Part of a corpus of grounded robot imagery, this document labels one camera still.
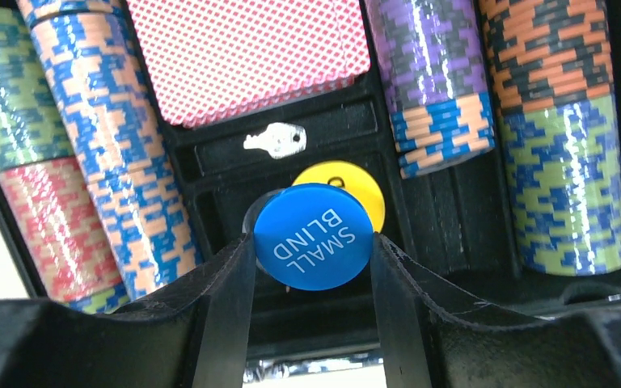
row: black case divider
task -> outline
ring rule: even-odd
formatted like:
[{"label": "black case divider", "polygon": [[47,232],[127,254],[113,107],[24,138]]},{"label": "black case divider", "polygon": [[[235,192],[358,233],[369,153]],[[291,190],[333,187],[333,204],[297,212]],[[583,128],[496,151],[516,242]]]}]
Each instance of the black case divider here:
[{"label": "black case divider", "polygon": [[[621,0],[606,2],[621,141]],[[8,6],[15,7],[15,2]],[[375,57],[372,44],[370,51]],[[140,62],[148,74],[143,58]],[[157,112],[153,93],[151,103]],[[273,160],[262,150],[243,149],[247,134],[257,134],[275,121],[303,125],[306,150]],[[445,171],[402,180],[375,63],[368,74],[340,91],[194,131],[161,125],[206,259],[239,236],[243,215],[258,196],[288,187],[316,162],[343,159],[373,174],[384,191],[383,233],[420,264],[481,298],[527,314],[558,314],[580,306],[573,303],[605,303],[602,298],[621,294],[621,271],[567,278],[522,268],[499,149]],[[0,228],[28,288],[41,294],[1,188]],[[376,347],[369,269],[349,284],[322,293],[287,290],[257,272],[249,359],[310,358]]]}]

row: key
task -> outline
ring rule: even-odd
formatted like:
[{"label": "key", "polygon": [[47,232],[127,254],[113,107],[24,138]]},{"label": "key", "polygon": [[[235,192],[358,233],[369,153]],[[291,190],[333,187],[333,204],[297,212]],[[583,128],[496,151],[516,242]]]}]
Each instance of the key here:
[{"label": "key", "polygon": [[282,159],[306,149],[306,129],[299,125],[272,123],[257,135],[247,135],[245,150],[265,150],[273,159]]}]

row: blue button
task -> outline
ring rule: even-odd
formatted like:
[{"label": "blue button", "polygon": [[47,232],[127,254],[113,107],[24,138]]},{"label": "blue button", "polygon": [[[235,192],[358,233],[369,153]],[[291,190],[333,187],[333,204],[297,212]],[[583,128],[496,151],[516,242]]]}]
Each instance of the blue button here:
[{"label": "blue button", "polygon": [[253,228],[265,271],[294,289],[321,291],[358,275],[370,260],[373,226],[345,190],[305,183],[274,196]]}]

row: poker chip case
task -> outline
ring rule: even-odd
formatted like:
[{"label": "poker chip case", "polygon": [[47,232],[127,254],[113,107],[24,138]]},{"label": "poker chip case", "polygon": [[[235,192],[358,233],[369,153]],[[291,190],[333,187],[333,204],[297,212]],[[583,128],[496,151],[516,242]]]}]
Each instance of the poker chip case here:
[{"label": "poker chip case", "polygon": [[[606,4],[621,147],[621,0]],[[9,6],[16,8],[15,2]],[[478,297],[526,314],[552,315],[621,295],[621,270],[562,277],[522,267],[498,148],[456,167],[401,179],[376,53],[366,31],[373,64],[351,86],[193,131],[160,123],[204,260],[241,234],[244,214],[260,196],[287,188],[311,165],[341,159],[365,168],[382,188],[387,206],[382,232],[419,264]],[[132,24],[129,33],[136,38]],[[147,74],[146,63],[140,62]],[[155,97],[151,103],[158,111]],[[273,122],[305,128],[306,149],[273,159],[262,150],[242,148],[246,135]],[[0,230],[30,294],[46,295],[1,186]],[[310,358],[378,344],[369,269],[347,285],[318,293],[287,290],[257,273],[249,359]]]}]

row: yellow button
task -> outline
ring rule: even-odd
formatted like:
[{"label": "yellow button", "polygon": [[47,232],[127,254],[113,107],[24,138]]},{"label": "yellow button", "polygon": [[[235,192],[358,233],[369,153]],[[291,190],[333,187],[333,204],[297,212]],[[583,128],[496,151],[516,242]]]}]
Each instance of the yellow button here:
[{"label": "yellow button", "polygon": [[340,160],[322,162],[305,169],[296,178],[293,186],[303,183],[325,183],[343,188],[363,205],[374,231],[382,231],[385,213],[384,195],[368,171]]}]

